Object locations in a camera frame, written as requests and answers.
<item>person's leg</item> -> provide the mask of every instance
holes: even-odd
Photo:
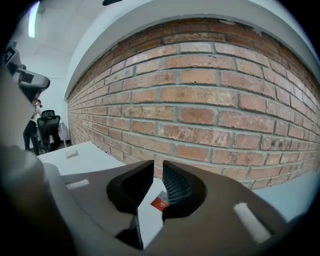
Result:
[[[23,131],[23,140],[25,150],[30,150],[30,133],[29,133],[29,123],[26,125],[26,128]]]
[[[52,135],[52,138],[54,141],[54,149],[57,149],[60,145],[60,142],[61,142],[61,138],[59,136],[59,133],[57,130],[55,130],[51,133],[51,135]]]
[[[36,123],[31,121],[31,124],[30,124],[30,138],[31,138],[31,141],[32,141],[34,153],[37,156],[39,156],[38,139],[35,136],[36,133],[37,133]]]

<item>desk surface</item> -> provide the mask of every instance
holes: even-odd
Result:
[[[78,156],[66,158],[66,152],[78,151]],[[55,165],[61,175],[96,172],[125,165],[108,155],[90,141],[39,155],[43,163]],[[146,247],[163,226],[162,212],[150,205],[161,191],[166,191],[162,180],[154,178],[153,184],[138,208],[140,233]]]

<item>brick wall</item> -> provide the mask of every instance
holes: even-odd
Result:
[[[73,144],[124,163],[165,159],[251,188],[319,166],[319,87],[285,46],[241,24],[188,19],[109,50],[68,98]]]

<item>curved white arch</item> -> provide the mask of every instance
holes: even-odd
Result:
[[[187,17],[224,18],[260,28],[291,48],[320,81],[320,61],[311,42],[276,0],[123,0],[107,6],[77,45],[64,99],[83,72],[117,42],[157,23]]]

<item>chair backrest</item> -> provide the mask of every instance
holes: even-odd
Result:
[[[40,117],[36,122],[40,132],[41,148],[44,150],[50,150],[50,135],[52,132],[58,131],[60,116],[53,115]]]
[[[44,110],[44,111],[42,111],[41,116],[43,118],[55,116],[55,111],[54,110]]]

